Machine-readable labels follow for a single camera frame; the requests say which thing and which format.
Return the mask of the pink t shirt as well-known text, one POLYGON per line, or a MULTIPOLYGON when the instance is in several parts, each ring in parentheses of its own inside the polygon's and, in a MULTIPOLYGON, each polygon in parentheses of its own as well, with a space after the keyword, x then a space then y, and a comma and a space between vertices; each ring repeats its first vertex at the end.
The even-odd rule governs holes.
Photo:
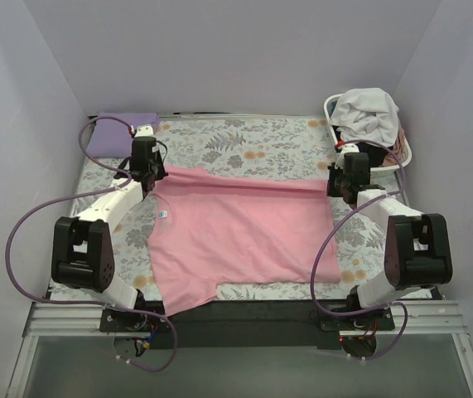
POLYGON ((337 284, 324 180, 221 177, 169 167, 157 182, 147 248, 166 314, 217 298, 221 284, 337 284))

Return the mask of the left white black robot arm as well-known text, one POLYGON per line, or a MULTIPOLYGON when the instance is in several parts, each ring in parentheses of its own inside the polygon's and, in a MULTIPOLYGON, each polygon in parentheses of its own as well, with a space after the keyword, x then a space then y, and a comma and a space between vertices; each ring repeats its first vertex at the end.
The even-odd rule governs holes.
POLYGON ((160 153, 164 146, 153 136, 135 137, 131 156, 113 176, 112 191, 78 215, 56 222, 51 260, 54 282, 87 291, 113 306, 142 307, 140 291, 116 274, 111 235, 155 182, 167 176, 160 153))

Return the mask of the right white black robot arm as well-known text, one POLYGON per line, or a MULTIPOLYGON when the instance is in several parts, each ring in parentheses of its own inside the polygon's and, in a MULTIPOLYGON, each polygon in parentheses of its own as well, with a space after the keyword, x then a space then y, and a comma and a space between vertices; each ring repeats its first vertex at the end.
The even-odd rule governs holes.
POLYGON ((369 155, 346 144, 329 167, 329 197, 339 197, 354 214, 375 222, 385 233, 384 270, 354 287, 343 317, 379 311, 404 295, 447 284, 453 275, 444 216, 414 210, 371 182, 369 155))

